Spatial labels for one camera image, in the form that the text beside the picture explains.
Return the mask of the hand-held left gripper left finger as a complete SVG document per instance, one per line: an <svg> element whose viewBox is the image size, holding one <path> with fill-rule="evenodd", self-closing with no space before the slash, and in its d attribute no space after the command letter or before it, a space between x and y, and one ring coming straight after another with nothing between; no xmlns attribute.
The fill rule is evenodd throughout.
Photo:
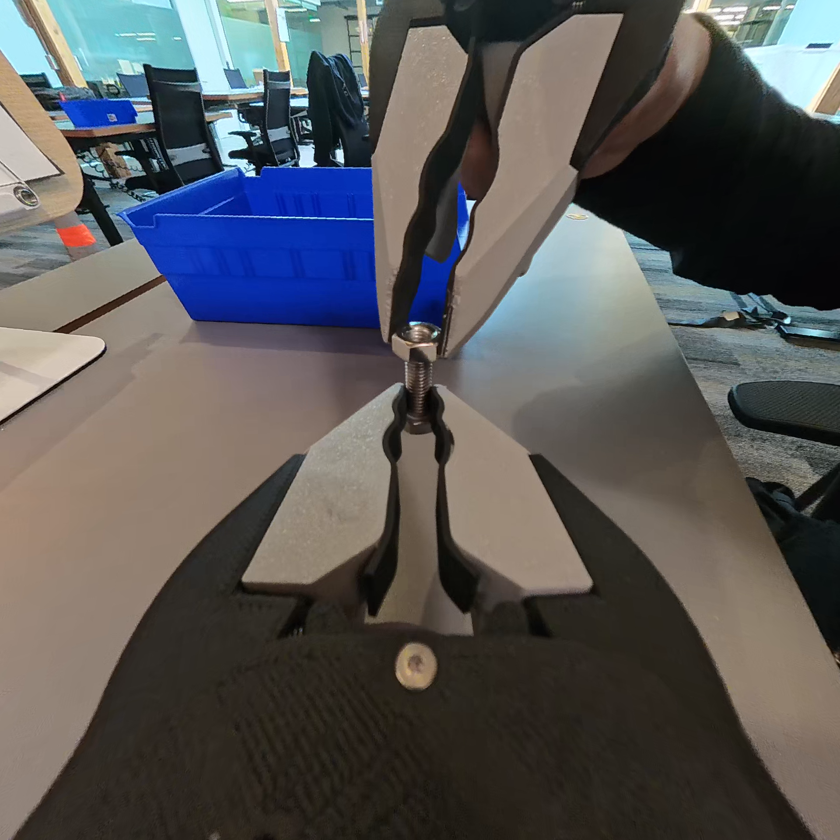
<svg viewBox="0 0 840 840"><path fill-rule="evenodd" d="M385 532L393 384L313 444L241 580L247 592L361 609L361 574Z"/></svg>

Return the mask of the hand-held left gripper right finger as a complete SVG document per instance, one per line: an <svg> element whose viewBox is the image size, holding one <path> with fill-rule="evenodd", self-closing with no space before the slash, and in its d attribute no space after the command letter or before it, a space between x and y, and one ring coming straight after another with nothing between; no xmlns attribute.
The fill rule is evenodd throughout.
<svg viewBox="0 0 840 840"><path fill-rule="evenodd" d="M462 613L582 595L593 580L525 447L448 388L429 393L437 567Z"/></svg>

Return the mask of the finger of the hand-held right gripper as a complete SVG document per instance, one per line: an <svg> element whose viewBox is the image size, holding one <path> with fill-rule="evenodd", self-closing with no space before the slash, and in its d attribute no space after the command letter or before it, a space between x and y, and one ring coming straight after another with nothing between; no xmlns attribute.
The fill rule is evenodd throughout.
<svg viewBox="0 0 840 840"><path fill-rule="evenodd" d="M445 24L410 27L372 153L376 300L390 342L397 272L420 204L424 166L455 106L467 54Z"/></svg>
<svg viewBox="0 0 840 840"><path fill-rule="evenodd" d="M489 318L571 203L585 155L625 103L625 14L556 14L528 37L462 45L443 14L420 15L420 254L449 185L466 186L481 106L498 163L451 269L436 356Z"/></svg>

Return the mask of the steel hex bolt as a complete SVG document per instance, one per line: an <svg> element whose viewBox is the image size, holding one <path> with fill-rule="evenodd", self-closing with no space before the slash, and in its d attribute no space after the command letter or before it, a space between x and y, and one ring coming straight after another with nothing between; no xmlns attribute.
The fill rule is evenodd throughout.
<svg viewBox="0 0 840 840"><path fill-rule="evenodd" d="M410 434L430 431L427 396L433 385L434 363L404 362L404 384L407 391L407 422Z"/></svg>

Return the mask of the steel hex nut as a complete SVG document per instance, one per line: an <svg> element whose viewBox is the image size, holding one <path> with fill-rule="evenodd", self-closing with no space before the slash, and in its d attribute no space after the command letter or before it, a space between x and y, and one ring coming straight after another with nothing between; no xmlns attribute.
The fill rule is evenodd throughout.
<svg viewBox="0 0 840 840"><path fill-rule="evenodd" d="M409 322L392 336L392 349L404 362L433 363L438 358L441 330L428 322Z"/></svg>

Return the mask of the blue plastic bin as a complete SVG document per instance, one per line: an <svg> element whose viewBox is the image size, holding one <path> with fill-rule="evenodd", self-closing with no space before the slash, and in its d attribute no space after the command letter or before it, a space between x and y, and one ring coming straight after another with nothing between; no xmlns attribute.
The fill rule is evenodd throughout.
<svg viewBox="0 0 840 840"><path fill-rule="evenodd" d="M380 327L370 168L232 168L120 216L194 321Z"/></svg>

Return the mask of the person's right forearm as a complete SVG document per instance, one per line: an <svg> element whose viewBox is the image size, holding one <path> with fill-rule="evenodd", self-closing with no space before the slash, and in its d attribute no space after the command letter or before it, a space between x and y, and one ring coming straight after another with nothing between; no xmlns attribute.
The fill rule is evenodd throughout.
<svg viewBox="0 0 840 840"><path fill-rule="evenodd" d="M838 126L784 100L707 16L710 58L672 120L574 202L706 287L839 305Z"/></svg>

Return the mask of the person's right hand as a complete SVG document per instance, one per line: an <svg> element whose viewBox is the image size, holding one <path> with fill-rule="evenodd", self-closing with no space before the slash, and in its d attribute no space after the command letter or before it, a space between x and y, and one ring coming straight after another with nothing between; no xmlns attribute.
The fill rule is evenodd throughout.
<svg viewBox="0 0 840 840"><path fill-rule="evenodd" d="M617 168L674 118L698 88L711 54L711 34L698 14L682 14L654 84L607 135L582 171L593 179Z"/></svg>

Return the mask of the black hanging jacket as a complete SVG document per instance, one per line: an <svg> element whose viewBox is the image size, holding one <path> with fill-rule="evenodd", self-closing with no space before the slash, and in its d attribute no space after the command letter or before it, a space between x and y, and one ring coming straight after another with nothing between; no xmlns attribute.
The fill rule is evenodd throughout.
<svg viewBox="0 0 840 840"><path fill-rule="evenodd" d="M315 165L370 168L369 125L350 59L311 52L307 88Z"/></svg>

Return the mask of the black office chair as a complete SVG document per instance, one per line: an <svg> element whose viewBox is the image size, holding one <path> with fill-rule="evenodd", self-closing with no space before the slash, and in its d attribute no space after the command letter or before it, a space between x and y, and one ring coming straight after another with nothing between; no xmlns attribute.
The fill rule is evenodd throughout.
<svg viewBox="0 0 840 840"><path fill-rule="evenodd" d="M233 161L250 163L259 175L265 167L299 167L300 153L291 119L291 75L287 70L262 71L262 108L257 131L236 131L246 146L232 150Z"/></svg>
<svg viewBox="0 0 840 840"><path fill-rule="evenodd" d="M143 175L126 180L131 191L158 195L225 171L214 133L204 110L203 92L195 70L143 65L154 115L153 147L157 155L132 142L128 155L143 167Z"/></svg>

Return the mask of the small blue bin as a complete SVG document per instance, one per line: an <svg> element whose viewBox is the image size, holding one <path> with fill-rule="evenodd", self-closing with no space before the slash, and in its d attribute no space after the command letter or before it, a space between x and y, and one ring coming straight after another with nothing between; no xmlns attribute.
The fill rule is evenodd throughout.
<svg viewBox="0 0 840 840"><path fill-rule="evenodd" d="M128 99L63 100L61 109L78 130L136 124L138 112Z"/></svg>

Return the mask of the orange traffic cone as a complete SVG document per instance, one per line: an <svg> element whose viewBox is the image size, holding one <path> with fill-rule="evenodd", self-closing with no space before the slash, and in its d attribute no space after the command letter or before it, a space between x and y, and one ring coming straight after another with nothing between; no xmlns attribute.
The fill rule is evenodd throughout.
<svg viewBox="0 0 840 840"><path fill-rule="evenodd" d="M99 251L98 242L87 225L56 226L56 233L71 262L87 258Z"/></svg>

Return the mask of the printed instruction sheet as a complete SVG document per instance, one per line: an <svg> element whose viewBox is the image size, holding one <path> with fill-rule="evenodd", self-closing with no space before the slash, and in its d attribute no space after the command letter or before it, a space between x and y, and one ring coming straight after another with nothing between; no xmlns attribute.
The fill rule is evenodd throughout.
<svg viewBox="0 0 840 840"><path fill-rule="evenodd" d="M27 136L1 106L1 188L38 182L63 171Z"/></svg>

